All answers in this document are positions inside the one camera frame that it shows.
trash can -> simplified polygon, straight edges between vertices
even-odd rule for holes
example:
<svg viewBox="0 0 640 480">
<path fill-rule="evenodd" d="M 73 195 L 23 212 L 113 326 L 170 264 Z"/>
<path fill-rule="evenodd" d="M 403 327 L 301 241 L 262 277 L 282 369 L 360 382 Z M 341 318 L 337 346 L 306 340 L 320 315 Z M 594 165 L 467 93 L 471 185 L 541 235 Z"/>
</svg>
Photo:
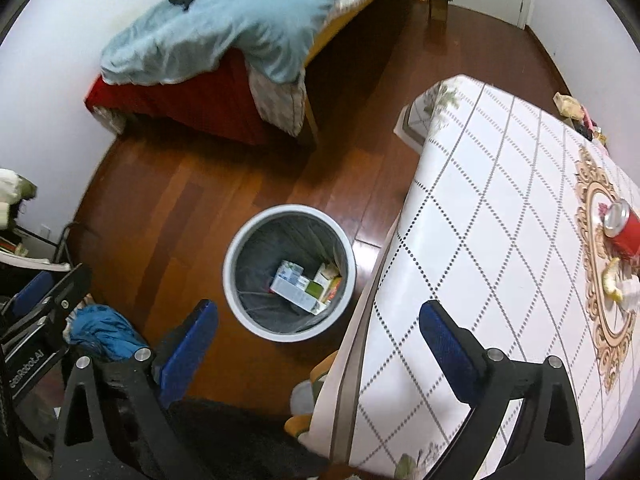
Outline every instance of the trash can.
<svg viewBox="0 0 640 480">
<path fill-rule="evenodd" d="M 270 292 L 283 260 L 296 263 L 313 279 L 321 264 L 332 263 L 342 280 L 328 308 L 317 315 Z M 280 205 L 251 218 L 226 252 L 223 288 L 242 325 L 271 341 L 295 342 L 329 328 L 347 307 L 356 281 L 351 243 L 328 215 L 304 205 Z"/>
</svg>

light blue blanket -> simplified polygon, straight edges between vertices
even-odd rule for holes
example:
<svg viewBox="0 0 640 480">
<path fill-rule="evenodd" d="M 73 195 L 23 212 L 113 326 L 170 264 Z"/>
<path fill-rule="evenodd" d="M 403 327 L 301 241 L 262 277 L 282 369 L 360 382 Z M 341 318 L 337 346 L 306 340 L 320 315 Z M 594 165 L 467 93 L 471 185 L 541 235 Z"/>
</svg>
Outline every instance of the light blue blanket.
<svg viewBox="0 0 640 480">
<path fill-rule="evenodd" d="M 165 0 L 102 52 L 109 84 L 185 81 L 215 70 L 226 50 L 276 83 L 294 81 L 336 0 L 194 0 L 186 12 Z"/>
</svg>

baseboard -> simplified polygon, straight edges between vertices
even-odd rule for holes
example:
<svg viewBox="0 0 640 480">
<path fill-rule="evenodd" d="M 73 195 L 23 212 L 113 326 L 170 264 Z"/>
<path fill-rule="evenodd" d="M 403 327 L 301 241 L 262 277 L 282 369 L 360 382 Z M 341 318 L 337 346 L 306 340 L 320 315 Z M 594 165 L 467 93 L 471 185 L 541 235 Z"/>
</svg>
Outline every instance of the baseboard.
<svg viewBox="0 0 640 480">
<path fill-rule="evenodd" d="M 556 82 L 558 83 L 558 91 L 562 95 L 571 95 L 571 92 L 569 92 L 569 87 L 566 85 L 566 83 L 564 82 L 564 79 L 562 78 L 562 74 L 558 70 L 558 67 L 554 63 L 554 60 L 546 51 L 546 48 L 542 45 L 541 41 L 536 36 L 536 33 L 533 32 L 532 28 L 529 27 L 529 25 L 525 25 L 524 30 L 528 32 L 529 35 L 533 38 L 533 41 L 538 46 L 538 50 L 540 51 L 540 54 L 542 54 L 542 57 L 545 58 L 546 65 L 549 67 L 549 70 L 551 70 L 551 72 L 554 75 L 554 78 L 556 79 Z"/>
</svg>

metal screw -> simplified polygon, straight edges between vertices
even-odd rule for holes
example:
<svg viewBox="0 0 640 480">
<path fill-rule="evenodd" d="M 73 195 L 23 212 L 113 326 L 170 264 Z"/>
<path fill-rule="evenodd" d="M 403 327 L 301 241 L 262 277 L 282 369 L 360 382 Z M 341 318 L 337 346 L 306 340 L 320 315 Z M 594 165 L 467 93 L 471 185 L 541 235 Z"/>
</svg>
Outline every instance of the metal screw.
<svg viewBox="0 0 640 480">
<path fill-rule="evenodd" d="M 562 361 L 560 360 L 559 357 L 556 357 L 555 355 L 550 355 L 548 361 L 553 368 L 562 368 Z"/>
<path fill-rule="evenodd" d="M 504 354 L 501 350 L 497 348 L 489 348 L 486 351 L 486 356 L 491 359 L 491 361 L 500 362 L 504 359 Z"/>
<path fill-rule="evenodd" d="M 83 368 L 87 368 L 90 362 L 91 359 L 89 359 L 86 355 L 83 355 L 78 359 L 78 361 L 76 361 L 76 366 L 82 370 Z"/>
<path fill-rule="evenodd" d="M 136 358 L 136 361 L 146 361 L 151 357 L 151 350 L 149 350 L 149 348 L 139 348 L 136 350 L 136 353 L 133 354 L 133 357 Z"/>
</svg>

wooden bed frame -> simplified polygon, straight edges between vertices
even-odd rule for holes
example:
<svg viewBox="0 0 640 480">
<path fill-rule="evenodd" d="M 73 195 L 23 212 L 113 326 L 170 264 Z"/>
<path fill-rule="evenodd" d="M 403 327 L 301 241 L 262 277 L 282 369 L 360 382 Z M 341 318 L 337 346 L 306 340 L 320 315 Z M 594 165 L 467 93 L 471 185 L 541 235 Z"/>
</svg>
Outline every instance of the wooden bed frame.
<svg viewBox="0 0 640 480">
<path fill-rule="evenodd" d="M 340 32 L 343 28 L 353 19 L 358 13 L 367 7 L 374 0 L 366 0 L 353 10 L 350 10 L 346 14 L 338 16 L 334 20 L 328 23 L 328 25 L 320 31 L 316 36 L 314 44 L 311 46 L 308 56 L 306 56 L 305 68 L 309 66 L 309 63 L 320 53 L 320 51 Z M 317 146 L 318 145 L 318 124 L 314 118 L 309 98 L 305 100 L 305 123 L 302 126 L 302 130 L 298 134 L 298 142 L 304 146 Z"/>
</svg>

